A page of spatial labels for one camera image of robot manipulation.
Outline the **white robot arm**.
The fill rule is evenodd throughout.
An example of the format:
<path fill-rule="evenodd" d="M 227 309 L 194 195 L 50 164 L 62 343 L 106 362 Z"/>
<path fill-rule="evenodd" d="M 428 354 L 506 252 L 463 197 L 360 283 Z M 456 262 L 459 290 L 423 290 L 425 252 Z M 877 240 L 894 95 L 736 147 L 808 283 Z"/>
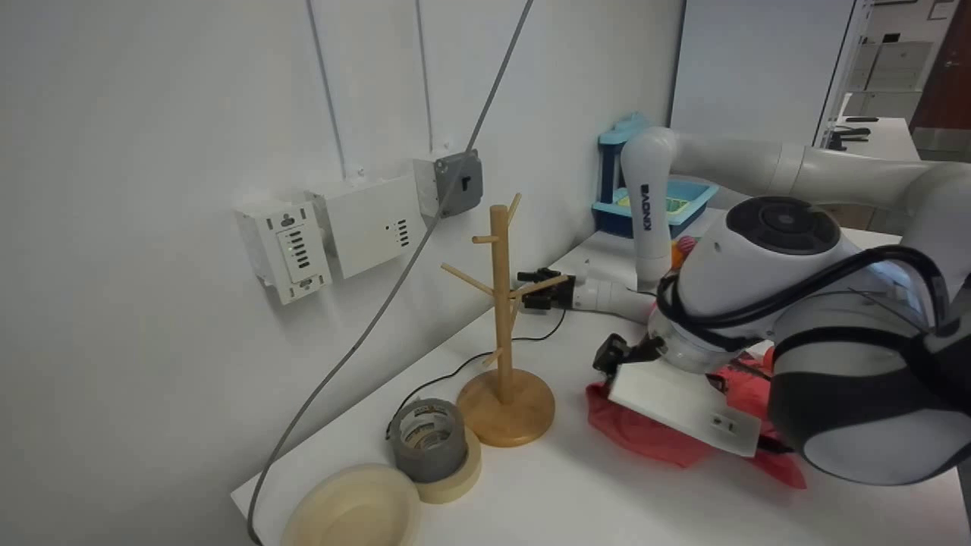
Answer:
<path fill-rule="evenodd" d="M 971 167 L 648 127 L 622 147 L 634 290 L 576 294 L 608 401 L 748 458 L 914 485 L 971 458 Z"/>

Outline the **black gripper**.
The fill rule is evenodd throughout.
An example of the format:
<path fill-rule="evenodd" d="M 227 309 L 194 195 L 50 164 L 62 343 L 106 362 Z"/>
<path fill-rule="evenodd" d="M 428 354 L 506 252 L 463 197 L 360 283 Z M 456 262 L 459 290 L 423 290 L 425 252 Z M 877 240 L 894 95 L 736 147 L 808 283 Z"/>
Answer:
<path fill-rule="evenodd" d="M 657 362 L 663 354 L 663 339 L 660 337 L 646 337 L 641 339 L 634 348 L 627 346 L 626 337 L 611 333 L 597 352 L 593 368 L 603 375 L 614 380 L 619 372 L 622 363 L 627 362 Z"/>

